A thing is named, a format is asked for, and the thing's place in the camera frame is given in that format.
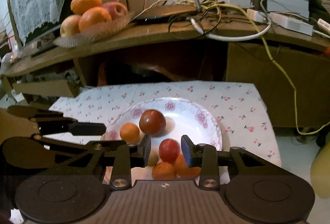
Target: floor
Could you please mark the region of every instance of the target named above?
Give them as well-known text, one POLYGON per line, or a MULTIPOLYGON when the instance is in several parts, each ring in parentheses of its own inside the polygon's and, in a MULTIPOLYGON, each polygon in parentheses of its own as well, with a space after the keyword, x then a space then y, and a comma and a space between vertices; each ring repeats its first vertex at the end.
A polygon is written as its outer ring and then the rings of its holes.
MULTIPOLYGON (((0 108, 7 108, 15 102, 7 95, 0 100, 0 108)), ((292 128, 275 128, 278 148, 281 155, 282 167, 302 178, 309 183, 310 168, 314 157, 319 151, 315 139, 308 138, 307 144, 299 143, 294 137, 292 128)), ((309 224, 329 223, 330 219, 330 199, 324 200, 316 196, 314 207, 308 218, 309 224)), ((13 223, 22 223, 19 211, 12 210, 13 223)))

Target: fruit bowl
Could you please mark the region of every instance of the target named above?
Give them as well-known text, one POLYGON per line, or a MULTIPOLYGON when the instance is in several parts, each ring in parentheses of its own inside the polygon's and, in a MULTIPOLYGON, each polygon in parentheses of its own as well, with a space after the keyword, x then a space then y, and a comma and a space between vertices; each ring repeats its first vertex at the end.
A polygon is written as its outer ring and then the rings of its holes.
MULTIPOLYGON (((180 143, 182 135, 188 135, 194 144, 206 143, 222 149, 222 135, 217 120, 198 103, 182 98, 156 98, 137 103, 120 113, 107 127, 101 140, 120 140, 121 127, 130 122, 139 126, 142 113, 147 109, 160 111, 166 119, 166 128, 157 138, 151 138, 151 150, 158 151, 159 144, 171 138, 180 143)), ((152 179, 152 167, 133 168, 132 183, 137 179, 152 179)), ((107 168, 105 181, 110 179, 111 168, 107 168)))

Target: orange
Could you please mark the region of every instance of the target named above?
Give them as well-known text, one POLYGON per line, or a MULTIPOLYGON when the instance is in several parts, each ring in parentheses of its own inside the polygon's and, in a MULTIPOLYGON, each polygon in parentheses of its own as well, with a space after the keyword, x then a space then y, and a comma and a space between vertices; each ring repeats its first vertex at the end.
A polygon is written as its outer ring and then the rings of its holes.
POLYGON ((173 180, 176 178, 177 173, 175 172, 174 165, 161 162, 155 165, 151 175, 153 180, 173 180))
POLYGON ((82 15, 87 10, 101 5, 102 0, 72 0, 71 11, 76 15, 82 15))
POLYGON ((80 32, 84 31, 86 28, 95 25, 97 23, 106 22, 111 20, 109 12, 103 7, 93 7, 87 10, 79 21, 80 32))
POLYGON ((182 154, 179 155, 174 163, 174 166, 181 179, 194 179, 198 177, 201 172, 200 167, 188 167, 182 154))
POLYGON ((140 137, 140 129, 133 123, 126 123, 120 129, 120 137, 127 143, 137 143, 140 137))

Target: white cable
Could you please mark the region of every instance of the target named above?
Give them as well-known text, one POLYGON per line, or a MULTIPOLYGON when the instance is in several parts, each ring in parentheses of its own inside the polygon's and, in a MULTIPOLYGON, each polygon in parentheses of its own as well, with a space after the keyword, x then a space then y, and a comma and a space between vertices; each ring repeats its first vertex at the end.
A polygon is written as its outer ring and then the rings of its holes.
MULTIPOLYGON (((192 25, 194 26, 194 29, 197 32, 199 32, 200 34, 204 34, 204 30, 196 22, 195 19, 190 18, 190 22, 192 23, 192 25)), ((218 40, 218 41, 222 41, 222 42, 242 42, 242 41, 248 41, 248 40, 257 39, 257 38, 263 36, 266 32, 269 31, 269 29, 270 29, 271 26, 272 26, 272 23, 269 21, 268 22, 268 26, 263 31, 261 31, 261 32, 259 32, 257 34, 248 35, 248 36, 228 37, 228 36, 220 36, 220 35, 215 35, 215 34, 208 33, 206 35, 206 37, 209 38, 209 39, 218 40)))
POLYGON ((328 39, 330 39, 330 36, 329 35, 326 35, 325 33, 323 33, 323 32, 320 32, 320 31, 316 31, 316 30, 313 30, 313 32, 314 33, 316 33, 316 34, 319 34, 319 35, 321 35, 321 36, 323 36, 323 37, 325 37, 325 38, 328 38, 328 39))

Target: yellow cable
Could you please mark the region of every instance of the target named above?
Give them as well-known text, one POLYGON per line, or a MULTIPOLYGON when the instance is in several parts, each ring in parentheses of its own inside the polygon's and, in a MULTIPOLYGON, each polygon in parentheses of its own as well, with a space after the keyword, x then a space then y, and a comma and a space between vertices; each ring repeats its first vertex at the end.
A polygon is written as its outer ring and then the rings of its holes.
MULTIPOLYGON (((237 9, 239 10, 241 13, 243 13, 243 15, 246 16, 246 18, 251 22, 251 24, 255 27, 256 31, 257 32, 260 32, 260 30, 258 29, 257 25, 254 23, 254 21, 252 21, 251 19, 249 19, 247 17, 247 14, 246 12, 238 7, 238 6, 235 6, 235 5, 228 5, 228 4, 214 4, 214 5, 211 5, 209 7, 207 7, 207 10, 209 9, 212 9, 214 7, 228 7, 228 8, 233 8, 233 9, 237 9)), ((295 120, 296 120, 296 129, 297 129, 297 132, 300 134, 300 135, 313 135, 317 132, 319 132, 320 130, 322 130, 323 128, 325 128, 327 125, 330 124, 330 122, 328 122, 327 124, 324 124, 320 129, 316 130, 316 131, 313 131, 313 132, 310 132, 310 133, 303 133, 303 132, 300 132, 299 129, 298 129, 298 110, 297 110, 297 89, 296 87, 294 86, 292 80, 290 79, 290 77, 288 76, 288 74, 286 73, 286 71, 281 67, 280 64, 278 64, 272 57, 272 54, 270 53, 270 50, 269 50, 269 47, 268 47, 268 44, 266 42, 266 39, 261 36, 261 40, 263 41, 264 43, 264 46, 265 46, 265 49, 266 49, 266 52, 267 52, 267 55, 269 57, 269 59, 272 61, 272 63, 284 74, 284 76, 286 77, 286 79, 288 80, 288 82, 290 83, 290 85, 292 86, 293 88, 293 94, 294 94, 294 114, 295 114, 295 120)))

